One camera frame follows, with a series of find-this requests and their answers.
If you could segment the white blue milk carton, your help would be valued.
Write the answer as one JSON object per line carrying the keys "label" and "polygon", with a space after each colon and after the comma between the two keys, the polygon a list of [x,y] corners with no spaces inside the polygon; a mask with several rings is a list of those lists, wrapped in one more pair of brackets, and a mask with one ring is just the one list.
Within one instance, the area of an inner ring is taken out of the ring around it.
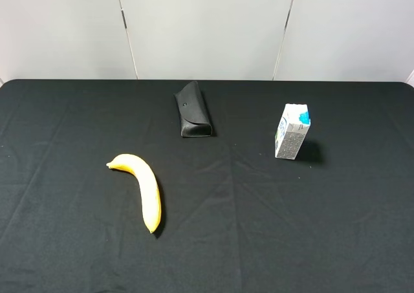
{"label": "white blue milk carton", "polygon": [[275,134],[275,157],[294,160],[310,126],[308,106],[287,103]]}

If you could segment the black glasses case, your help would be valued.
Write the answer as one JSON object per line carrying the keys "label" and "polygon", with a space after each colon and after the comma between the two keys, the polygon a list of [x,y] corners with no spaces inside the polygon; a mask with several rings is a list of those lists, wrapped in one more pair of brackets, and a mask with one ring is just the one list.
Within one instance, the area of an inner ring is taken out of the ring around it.
{"label": "black glasses case", "polygon": [[183,138],[212,136],[213,128],[202,92],[197,81],[189,82],[174,94],[180,117],[180,135]]}

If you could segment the yellow banana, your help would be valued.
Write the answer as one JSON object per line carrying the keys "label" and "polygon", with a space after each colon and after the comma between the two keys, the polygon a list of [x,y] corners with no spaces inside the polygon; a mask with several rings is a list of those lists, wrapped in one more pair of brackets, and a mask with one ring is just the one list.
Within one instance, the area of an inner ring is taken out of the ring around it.
{"label": "yellow banana", "polygon": [[158,183],[145,160],[132,154],[120,154],[108,162],[109,169],[132,174],[138,182],[142,203],[142,216],[146,228],[154,233],[161,221],[162,207]]}

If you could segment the black tablecloth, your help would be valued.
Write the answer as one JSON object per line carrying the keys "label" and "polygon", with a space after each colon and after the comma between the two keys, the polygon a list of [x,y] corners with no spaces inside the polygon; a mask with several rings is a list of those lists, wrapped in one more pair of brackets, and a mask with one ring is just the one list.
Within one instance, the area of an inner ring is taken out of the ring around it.
{"label": "black tablecloth", "polygon": [[[201,81],[213,136],[180,135],[184,81],[1,87],[2,292],[412,292],[413,88]],[[287,103],[311,125],[275,157]],[[130,173],[145,160],[154,233]]]}

